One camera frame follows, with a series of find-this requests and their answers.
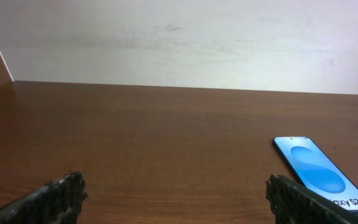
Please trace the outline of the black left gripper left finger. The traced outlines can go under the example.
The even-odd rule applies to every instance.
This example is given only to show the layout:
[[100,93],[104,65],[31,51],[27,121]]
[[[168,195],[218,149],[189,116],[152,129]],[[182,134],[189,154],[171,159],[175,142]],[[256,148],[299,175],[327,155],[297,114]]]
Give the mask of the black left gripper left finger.
[[73,171],[1,206],[0,223],[76,223],[87,198],[83,174]]

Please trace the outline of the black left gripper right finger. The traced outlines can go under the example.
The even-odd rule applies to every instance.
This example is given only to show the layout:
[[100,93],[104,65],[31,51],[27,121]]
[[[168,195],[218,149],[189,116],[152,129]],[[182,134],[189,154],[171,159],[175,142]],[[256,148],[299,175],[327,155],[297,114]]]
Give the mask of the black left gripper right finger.
[[276,224],[358,224],[358,215],[284,175],[271,175],[265,184]]

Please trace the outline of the blue Galaxy smartphone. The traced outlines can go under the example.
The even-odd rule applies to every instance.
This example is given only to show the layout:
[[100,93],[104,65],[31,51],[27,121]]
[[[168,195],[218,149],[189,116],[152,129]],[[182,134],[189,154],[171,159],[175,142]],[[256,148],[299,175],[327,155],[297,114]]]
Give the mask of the blue Galaxy smartphone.
[[276,137],[273,145],[296,180],[307,189],[353,213],[358,213],[358,188],[306,136]]

